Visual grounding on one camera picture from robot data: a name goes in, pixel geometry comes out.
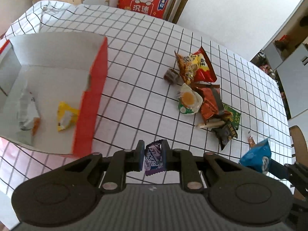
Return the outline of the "purple candy packet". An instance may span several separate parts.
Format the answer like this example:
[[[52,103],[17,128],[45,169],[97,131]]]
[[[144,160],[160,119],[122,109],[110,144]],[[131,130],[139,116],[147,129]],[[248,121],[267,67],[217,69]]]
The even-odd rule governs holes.
[[[151,176],[166,171],[166,150],[168,142],[164,139],[154,141],[145,148],[145,175]]]

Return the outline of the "blue snack packet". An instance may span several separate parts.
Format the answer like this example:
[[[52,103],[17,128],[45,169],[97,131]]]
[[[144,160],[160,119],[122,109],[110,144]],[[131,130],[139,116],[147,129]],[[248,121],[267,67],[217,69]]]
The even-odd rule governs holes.
[[[267,174],[271,161],[269,140],[264,139],[244,154],[239,161],[242,166],[251,168],[259,173]]]

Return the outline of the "beige sausage stick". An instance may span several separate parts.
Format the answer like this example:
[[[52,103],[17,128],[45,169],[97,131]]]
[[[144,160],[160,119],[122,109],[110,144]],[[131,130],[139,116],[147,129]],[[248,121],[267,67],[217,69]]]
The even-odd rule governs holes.
[[[197,128],[206,129],[206,128],[218,128],[225,124],[225,121],[207,121],[206,123],[199,123],[196,125]]]

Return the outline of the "black sesame snack packet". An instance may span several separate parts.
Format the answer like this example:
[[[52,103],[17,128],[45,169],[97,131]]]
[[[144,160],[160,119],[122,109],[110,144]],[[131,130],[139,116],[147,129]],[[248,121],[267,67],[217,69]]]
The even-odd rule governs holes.
[[[220,127],[213,128],[211,131],[218,138],[221,150],[223,150],[233,138],[238,138],[238,133],[231,121],[226,122]]]

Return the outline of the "egg picture snack packet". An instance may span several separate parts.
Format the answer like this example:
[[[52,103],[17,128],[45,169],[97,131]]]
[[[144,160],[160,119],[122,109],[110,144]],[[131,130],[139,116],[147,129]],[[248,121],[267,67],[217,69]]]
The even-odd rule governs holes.
[[[178,110],[185,115],[196,114],[203,103],[203,98],[187,84],[182,84],[177,93],[177,99]]]

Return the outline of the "dark red snack packet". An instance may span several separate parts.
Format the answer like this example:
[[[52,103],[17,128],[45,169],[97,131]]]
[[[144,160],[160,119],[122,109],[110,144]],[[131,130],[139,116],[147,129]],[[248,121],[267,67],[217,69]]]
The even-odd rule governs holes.
[[[220,96],[220,85],[192,84],[192,89],[203,99],[200,113],[206,123],[212,118],[222,118],[224,105]]]

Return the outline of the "green snack packet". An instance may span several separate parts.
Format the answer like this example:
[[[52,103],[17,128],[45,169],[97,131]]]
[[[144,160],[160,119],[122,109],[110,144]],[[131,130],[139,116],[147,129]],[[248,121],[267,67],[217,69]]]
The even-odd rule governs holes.
[[[236,130],[239,129],[240,120],[241,120],[241,113],[233,109],[230,105],[223,103],[224,107],[224,114],[222,119],[224,121],[230,121]]]

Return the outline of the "yellow snack packet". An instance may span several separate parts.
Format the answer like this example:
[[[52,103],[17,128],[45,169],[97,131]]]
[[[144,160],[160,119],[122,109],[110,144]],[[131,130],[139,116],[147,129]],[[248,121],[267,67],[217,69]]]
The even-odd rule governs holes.
[[[79,110],[61,101],[57,109],[57,131],[66,130],[77,123]]]

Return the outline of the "red yellow chip bag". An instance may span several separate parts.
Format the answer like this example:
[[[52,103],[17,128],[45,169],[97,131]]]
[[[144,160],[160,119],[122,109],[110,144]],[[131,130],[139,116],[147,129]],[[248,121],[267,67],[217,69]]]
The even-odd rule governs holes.
[[[185,84],[217,81],[211,61],[202,46],[198,51],[189,56],[182,56],[177,52],[174,53],[180,76]]]

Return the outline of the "wooden chair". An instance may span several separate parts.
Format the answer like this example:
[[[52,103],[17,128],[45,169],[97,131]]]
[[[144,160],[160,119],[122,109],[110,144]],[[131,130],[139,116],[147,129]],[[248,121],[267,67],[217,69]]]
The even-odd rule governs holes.
[[[289,128],[291,136],[292,161],[307,166],[307,144],[305,137],[298,126]]]
[[[188,0],[169,0],[163,14],[163,20],[177,24]]]

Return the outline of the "checkered white tablecloth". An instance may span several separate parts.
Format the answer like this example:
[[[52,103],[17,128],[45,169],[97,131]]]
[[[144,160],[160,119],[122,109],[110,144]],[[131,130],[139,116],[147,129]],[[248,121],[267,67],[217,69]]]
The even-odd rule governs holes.
[[[20,34],[94,32],[108,38],[108,76],[101,96],[92,149],[109,157],[135,148],[139,140],[166,139],[172,148],[201,156],[212,151],[237,162],[249,137],[269,139],[272,158],[291,163],[286,113],[276,82],[231,50],[176,24],[104,5],[39,2],[7,30],[1,41]],[[178,111],[179,85],[164,80],[176,68],[175,53],[204,48],[217,76],[223,103],[241,114],[238,137],[225,148],[210,130],[199,129],[200,114]]]

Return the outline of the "small brown candy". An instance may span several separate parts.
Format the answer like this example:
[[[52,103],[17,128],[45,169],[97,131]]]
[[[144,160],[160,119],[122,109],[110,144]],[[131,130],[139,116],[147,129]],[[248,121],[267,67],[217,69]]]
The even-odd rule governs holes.
[[[174,70],[169,68],[164,74],[163,78],[170,84],[177,84],[180,75]]]

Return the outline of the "red and white cardboard box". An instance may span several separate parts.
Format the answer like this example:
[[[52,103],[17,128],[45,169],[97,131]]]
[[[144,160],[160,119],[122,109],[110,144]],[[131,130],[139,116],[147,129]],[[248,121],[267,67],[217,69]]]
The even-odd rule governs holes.
[[[1,47],[1,137],[23,148],[84,157],[92,139],[108,73],[108,40],[90,32],[18,35]],[[21,131],[18,104],[25,85],[40,114],[34,136]],[[79,110],[77,123],[57,131],[61,101]]]

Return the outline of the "shoes on floor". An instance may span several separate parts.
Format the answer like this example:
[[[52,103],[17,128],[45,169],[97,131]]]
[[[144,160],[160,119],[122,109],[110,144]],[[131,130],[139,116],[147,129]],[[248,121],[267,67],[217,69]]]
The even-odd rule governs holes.
[[[266,58],[266,55],[263,51],[259,51],[256,54],[257,61],[256,66],[259,67],[264,73],[269,75],[271,78],[276,78],[275,72],[271,69],[271,66],[269,65],[269,62]]]

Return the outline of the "grey white wardrobe cabinet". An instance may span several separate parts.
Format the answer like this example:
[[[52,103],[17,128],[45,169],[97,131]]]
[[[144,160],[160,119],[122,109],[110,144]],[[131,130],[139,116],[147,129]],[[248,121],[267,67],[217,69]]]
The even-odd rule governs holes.
[[[260,50],[275,72],[287,119],[307,111],[307,0],[299,4]],[[256,55],[251,62],[256,65]]]

